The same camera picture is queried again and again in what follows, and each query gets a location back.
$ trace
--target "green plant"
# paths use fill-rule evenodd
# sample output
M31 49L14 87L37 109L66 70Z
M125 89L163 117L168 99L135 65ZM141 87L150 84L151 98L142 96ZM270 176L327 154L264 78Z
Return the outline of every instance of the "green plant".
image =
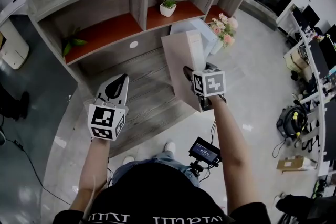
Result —
M63 57L67 55L73 46L83 46L87 41L75 38L76 34L79 32L80 27L69 31L69 36L62 39L62 55Z
M173 8L177 3L177 0L163 0L162 4L163 6L165 6L166 8Z

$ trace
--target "white cube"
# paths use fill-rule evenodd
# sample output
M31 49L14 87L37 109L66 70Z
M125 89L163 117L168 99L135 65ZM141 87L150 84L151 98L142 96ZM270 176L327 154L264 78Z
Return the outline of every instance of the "white cube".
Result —
M125 109L91 104L88 115L89 131L94 137L116 140L125 124L125 116Z
M193 72L194 90L205 97L226 93L225 72L217 68Z

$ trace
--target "dark green floor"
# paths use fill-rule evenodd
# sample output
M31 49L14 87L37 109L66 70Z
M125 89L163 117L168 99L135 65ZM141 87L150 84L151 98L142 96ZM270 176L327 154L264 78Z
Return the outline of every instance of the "dark green floor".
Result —
M30 52L19 70L0 60L0 83L17 99L28 91L30 107L25 120L15 122L5 118L3 129L8 139L18 140L24 146L43 180L59 122L77 84L27 16L12 16L11 20ZM41 187L25 154L12 143L6 143L0 147L0 169L0 222L39 223Z

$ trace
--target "black t-shirt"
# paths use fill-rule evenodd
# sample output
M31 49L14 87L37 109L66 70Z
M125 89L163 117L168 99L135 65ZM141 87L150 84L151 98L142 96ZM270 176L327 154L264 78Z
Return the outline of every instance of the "black t-shirt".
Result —
M79 223L83 212L66 210L54 224ZM140 164L94 200L89 223L194 224L267 223L266 206L261 202L244 205L230 217L210 195L195 187L175 168L159 163Z

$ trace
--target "person's left arm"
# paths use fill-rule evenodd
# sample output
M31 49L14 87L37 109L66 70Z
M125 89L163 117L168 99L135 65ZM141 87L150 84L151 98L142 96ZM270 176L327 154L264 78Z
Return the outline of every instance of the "person's left arm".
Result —
M107 163L110 141L95 138L92 140L78 185L78 193L70 210L84 212L92 193L97 195L107 181Z

